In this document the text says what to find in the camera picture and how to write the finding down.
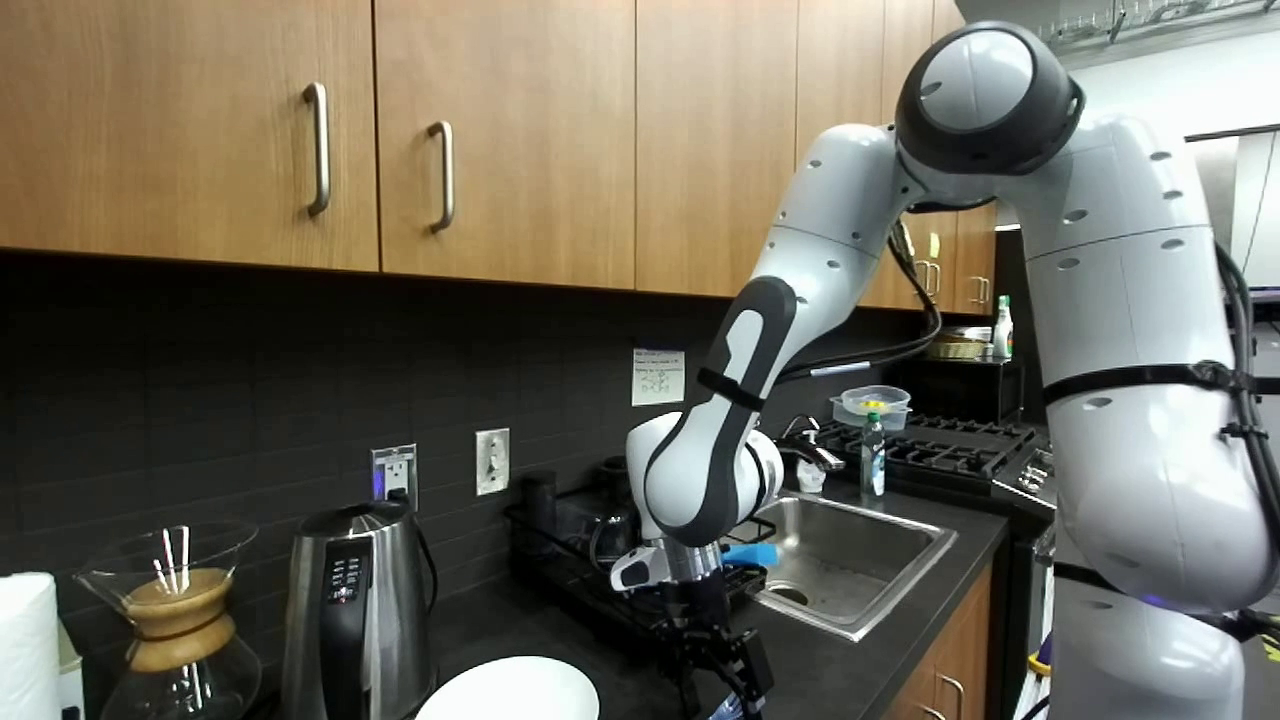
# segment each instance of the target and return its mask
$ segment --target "white bowl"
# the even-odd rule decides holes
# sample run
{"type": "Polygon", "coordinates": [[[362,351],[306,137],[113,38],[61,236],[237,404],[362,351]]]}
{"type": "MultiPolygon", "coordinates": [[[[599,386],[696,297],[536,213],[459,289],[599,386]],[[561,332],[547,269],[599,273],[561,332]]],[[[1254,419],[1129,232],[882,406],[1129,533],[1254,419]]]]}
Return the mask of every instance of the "white bowl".
{"type": "Polygon", "coordinates": [[[599,720],[594,683],[552,655],[505,655],[449,680],[414,720],[599,720]]]}

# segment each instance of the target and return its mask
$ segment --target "black backsplash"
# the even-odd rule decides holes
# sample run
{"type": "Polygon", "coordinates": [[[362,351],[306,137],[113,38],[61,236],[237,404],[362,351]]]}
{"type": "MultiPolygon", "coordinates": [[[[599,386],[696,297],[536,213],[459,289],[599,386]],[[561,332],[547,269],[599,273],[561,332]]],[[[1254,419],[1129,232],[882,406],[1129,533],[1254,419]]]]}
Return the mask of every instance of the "black backsplash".
{"type": "MultiPolygon", "coordinates": [[[[481,589],[506,572],[506,525],[505,496],[472,491],[472,431],[511,427],[517,477],[585,483],[653,415],[631,413],[631,349],[685,349],[696,367],[721,312],[627,291],[0,256],[0,572],[54,572],[100,705],[127,626],[73,581],[75,562],[168,519],[253,519],[231,613],[277,662],[286,540],[306,510],[369,496],[373,446],[414,444],[440,589],[481,589]]],[[[785,384],[762,427],[819,413],[852,378],[785,384]]]]}

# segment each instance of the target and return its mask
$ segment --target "wall outlet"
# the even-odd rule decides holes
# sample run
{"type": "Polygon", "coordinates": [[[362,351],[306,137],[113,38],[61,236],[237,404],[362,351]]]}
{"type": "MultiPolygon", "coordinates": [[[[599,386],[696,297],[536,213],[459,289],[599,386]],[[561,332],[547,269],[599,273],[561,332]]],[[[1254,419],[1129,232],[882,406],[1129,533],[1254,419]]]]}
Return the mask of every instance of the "wall outlet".
{"type": "Polygon", "coordinates": [[[511,427],[476,431],[476,496],[505,491],[511,483],[511,427]]]}
{"type": "Polygon", "coordinates": [[[414,444],[373,446],[373,500],[406,500],[421,506],[414,444]]]}

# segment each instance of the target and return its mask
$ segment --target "kettle handle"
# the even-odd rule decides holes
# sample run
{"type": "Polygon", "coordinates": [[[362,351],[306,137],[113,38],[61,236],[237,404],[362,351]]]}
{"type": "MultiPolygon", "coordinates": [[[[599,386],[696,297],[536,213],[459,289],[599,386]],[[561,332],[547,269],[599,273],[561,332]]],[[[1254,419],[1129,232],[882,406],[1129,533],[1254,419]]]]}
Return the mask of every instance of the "kettle handle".
{"type": "Polygon", "coordinates": [[[369,615],[369,575],[373,540],[327,540],[318,562],[318,687],[322,716],[360,716],[360,662],[362,662],[362,615],[369,615]]]}

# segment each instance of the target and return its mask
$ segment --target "paper towel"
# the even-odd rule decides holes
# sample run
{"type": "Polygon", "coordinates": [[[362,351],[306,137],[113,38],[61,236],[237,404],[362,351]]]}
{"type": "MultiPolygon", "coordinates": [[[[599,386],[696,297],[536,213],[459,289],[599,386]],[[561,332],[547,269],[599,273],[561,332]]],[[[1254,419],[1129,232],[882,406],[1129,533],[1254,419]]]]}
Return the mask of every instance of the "paper towel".
{"type": "Polygon", "coordinates": [[[0,720],[61,716],[54,589],[47,572],[0,575],[0,720]]]}

